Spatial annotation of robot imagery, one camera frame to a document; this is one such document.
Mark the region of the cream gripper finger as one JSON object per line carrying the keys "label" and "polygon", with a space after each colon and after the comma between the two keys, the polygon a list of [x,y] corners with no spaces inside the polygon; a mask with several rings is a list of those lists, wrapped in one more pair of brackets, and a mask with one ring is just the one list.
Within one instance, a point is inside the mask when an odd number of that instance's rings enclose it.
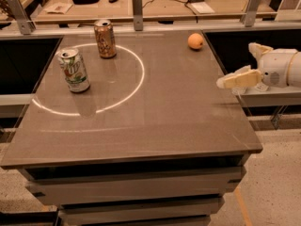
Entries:
{"label": "cream gripper finger", "polygon": [[248,44],[248,51],[249,53],[257,60],[260,61],[261,57],[267,53],[270,53],[273,51],[274,48],[267,46],[267,45],[262,45],[256,42],[251,42]]}
{"label": "cream gripper finger", "polygon": [[228,73],[216,81],[220,89],[255,87],[262,81],[262,74],[258,69],[252,69],[250,65],[244,66],[234,73]]}

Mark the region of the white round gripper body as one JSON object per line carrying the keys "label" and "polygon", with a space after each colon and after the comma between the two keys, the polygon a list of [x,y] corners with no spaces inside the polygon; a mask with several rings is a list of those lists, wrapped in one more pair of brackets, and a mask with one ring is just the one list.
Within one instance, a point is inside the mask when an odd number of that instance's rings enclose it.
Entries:
{"label": "white round gripper body", "polygon": [[298,86],[298,51],[276,49],[261,57],[258,69],[262,82],[270,87],[285,88]]}

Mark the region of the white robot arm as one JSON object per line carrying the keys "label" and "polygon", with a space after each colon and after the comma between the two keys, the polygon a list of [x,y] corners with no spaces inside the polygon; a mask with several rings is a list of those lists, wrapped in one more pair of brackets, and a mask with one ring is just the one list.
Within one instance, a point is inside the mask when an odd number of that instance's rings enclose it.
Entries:
{"label": "white robot arm", "polygon": [[257,68],[244,66],[216,81],[221,89],[267,87],[301,87],[301,52],[296,49],[274,49],[256,42],[248,44],[249,53],[256,59]]}

